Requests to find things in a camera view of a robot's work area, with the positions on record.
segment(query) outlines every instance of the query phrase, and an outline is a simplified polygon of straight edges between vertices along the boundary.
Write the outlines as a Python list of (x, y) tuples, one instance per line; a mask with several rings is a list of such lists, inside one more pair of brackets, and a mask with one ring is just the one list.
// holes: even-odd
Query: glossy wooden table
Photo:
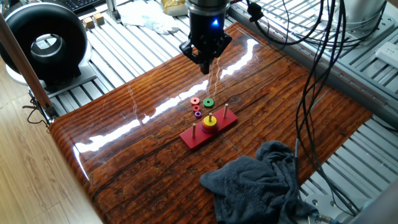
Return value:
[[(308, 70), (240, 24), (232, 43), (202, 75), (183, 55), (62, 116), (51, 135), (108, 223), (215, 223), (213, 194), (199, 177), (265, 141), (295, 145), (295, 112)], [(326, 161), (370, 112), (325, 87), (313, 109), (317, 151)], [(179, 134), (195, 119), (190, 98), (229, 103), (238, 123), (192, 152)], [(313, 170), (300, 152), (300, 181)]]

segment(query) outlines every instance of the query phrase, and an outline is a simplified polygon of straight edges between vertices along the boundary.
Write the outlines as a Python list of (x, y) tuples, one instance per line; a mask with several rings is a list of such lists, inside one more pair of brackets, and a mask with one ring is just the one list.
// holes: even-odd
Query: gray cloth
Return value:
[(298, 199), (292, 150), (279, 141), (264, 143), (256, 159), (241, 156), (203, 174), (200, 183), (214, 193), (216, 218), (225, 223), (294, 223), (316, 208)]

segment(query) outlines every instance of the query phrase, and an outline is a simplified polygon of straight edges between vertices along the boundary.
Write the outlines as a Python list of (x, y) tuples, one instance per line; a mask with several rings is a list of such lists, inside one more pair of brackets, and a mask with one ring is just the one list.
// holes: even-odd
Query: red wooden base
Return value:
[(232, 113), (232, 111), (230, 111), (229, 109), (226, 112), (225, 118), (223, 118), (223, 115), (224, 115), (224, 108), (213, 113), (213, 116), (217, 119), (217, 126), (218, 126), (217, 133), (208, 134), (204, 132), (201, 129), (201, 124), (203, 122), (202, 120), (196, 126), (194, 138), (192, 137), (192, 128), (188, 128), (186, 131), (180, 134), (181, 139), (187, 144), (187, 146), (191, 150), (194, 150), (204, 142), (211, 139), (211, 137), (217, 136), (220, 132), (224, 131), (226, 128), (228, 128), (238, 120), (238, 117), (234, 113)]

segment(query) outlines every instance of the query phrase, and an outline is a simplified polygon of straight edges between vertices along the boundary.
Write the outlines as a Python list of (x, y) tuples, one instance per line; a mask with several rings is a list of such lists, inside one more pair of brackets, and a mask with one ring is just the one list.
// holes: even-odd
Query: red ring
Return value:
[(193, 105), (199, 105), (199, 103), (200, 103), (199, 98), (197, 98), (197, 97), (192, 97), (192, 98), (191, 98), (191, 105), (192, 105), (192, 106), (193, 106)]
[(199, 105), (192, 106), (192, 110), (193, 112), (200, 111), (200, 106)]

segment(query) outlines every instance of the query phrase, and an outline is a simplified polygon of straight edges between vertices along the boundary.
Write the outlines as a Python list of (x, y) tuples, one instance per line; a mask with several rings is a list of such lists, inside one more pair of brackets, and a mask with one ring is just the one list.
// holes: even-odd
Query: stacked rings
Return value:
[(209, 116), (206, 116), (206, 118), (203, 119), (203, 122), (201, 124), (202, 130), (204, 130), (204, 132), (207, 132), (207, 133), (217, 132), (217, 129), (218, 129), (217, 119), (214, 116), (211, 117), (211, 121), (209, 121), (209, 119), (210, 119)]

